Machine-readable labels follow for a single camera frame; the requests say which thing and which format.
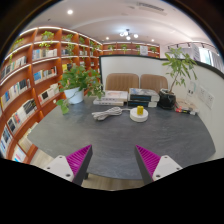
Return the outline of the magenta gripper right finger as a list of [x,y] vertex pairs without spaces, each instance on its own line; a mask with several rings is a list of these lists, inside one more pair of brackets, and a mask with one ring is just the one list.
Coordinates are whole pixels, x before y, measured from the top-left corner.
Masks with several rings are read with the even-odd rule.
[[139,145],[135,146],[135,157],[145,185],[182,169],[168,155],[159,156]]

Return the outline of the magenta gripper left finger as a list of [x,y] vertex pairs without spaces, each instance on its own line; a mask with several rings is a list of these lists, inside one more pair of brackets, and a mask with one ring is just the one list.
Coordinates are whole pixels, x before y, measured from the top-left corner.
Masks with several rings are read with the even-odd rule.
[[87,145],[68,156],[58,155],[45,167],[45,170],[81,186],[92,154],[92,146]]

